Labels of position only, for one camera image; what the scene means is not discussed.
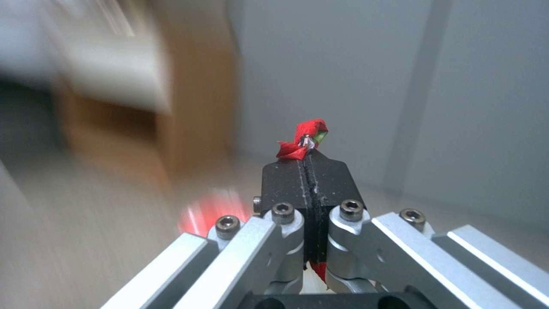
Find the hex socket screw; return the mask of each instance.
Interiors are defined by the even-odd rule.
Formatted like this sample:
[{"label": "hex socket screw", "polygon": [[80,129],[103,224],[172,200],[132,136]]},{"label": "hex socket screw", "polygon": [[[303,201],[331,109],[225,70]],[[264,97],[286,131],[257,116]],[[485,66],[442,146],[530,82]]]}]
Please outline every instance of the hex socket screw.
[{"label": "hex socket screw", "polygon": [[357,200],[345,200],[339,205],[339,216],[342,219],[357,222],[362,220],[364,205]]},{"label": "hex socket screw", "polygon": [[293,222],[295,210],[292,204],[287,202],[276,203],[272,208],[272,220],[276,224],[289,224]]},{"label": "hex socket screw", "polygon": [[215,222],[215,233],[221,239],[232,239],[240,230],[240,220],[233,215],[221,216]]},{"label": "hex socket screw", "polygon": [[261,212],[261,196],[256,195],[254,196],[254,212]]},{"label": "hex socket screw", "polygon": [[425,222],[427,221],[425,215],[421,211],[413,208],[401,210],[399,216],[419,231],[423,230]]}]

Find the red fabric scrap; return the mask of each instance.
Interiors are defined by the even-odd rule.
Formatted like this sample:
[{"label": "red fabric scrap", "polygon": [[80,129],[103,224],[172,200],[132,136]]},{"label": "red fabric scrap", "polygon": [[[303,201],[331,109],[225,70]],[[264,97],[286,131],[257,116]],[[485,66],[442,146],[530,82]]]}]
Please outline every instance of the red fabric scrap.
[{"label": "red fabric scrap", "polygon": [[328,131],[326,122],[321,118],[312,119],[298,124],[295,128],[293,142],[278,142],[280,144],[280,150],[278,151],[276,157],[279,159],[303,160],[308,149],[306,146],[300,146],[301,139],[306,134],[313,137],[317,135],[319,131]]}]

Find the white wall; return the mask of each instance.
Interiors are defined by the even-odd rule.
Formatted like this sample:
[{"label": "white wall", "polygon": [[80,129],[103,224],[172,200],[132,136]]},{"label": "white wall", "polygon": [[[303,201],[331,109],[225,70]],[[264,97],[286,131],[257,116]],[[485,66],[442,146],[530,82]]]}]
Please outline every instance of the white wall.
[{"label": "white wall", "polygon": [[547,229],[549,2],[233,5],[243,153],[322,117],[358,182]]}]

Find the blurry object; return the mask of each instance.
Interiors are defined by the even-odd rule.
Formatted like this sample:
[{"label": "blurry object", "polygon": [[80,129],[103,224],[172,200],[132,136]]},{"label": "blurry object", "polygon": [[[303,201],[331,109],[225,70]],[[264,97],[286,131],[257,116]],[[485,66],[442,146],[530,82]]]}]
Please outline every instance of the blurry object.
[{"label": "blurry object", "polygon": [[204,21],[189,26],[168,20],[166,10],[185,20],[183,8],[83,3],[55,3],[49,23],[60,55],[58,93],[71,148],[109,170],[162,182],[228,156],[232,45],[208,38],[213,32],[201,31],[211,26]]},{"label": "blurry object", "polygon": [[197,202],[185,206],[177,227],[180,233],[192,233],[206,237],[216,220],[230,213],[245,222],[250,218],[250,209],[234,190],[213,190]]},{"label": "blurry object", "polygon": [[276,157],[303,160],[309,150],[318,147],[326,134],[328,134],[328,128],[323,119],[317,118],[302,122],[295,128],[293,142],[278,142],[280,150]]}]

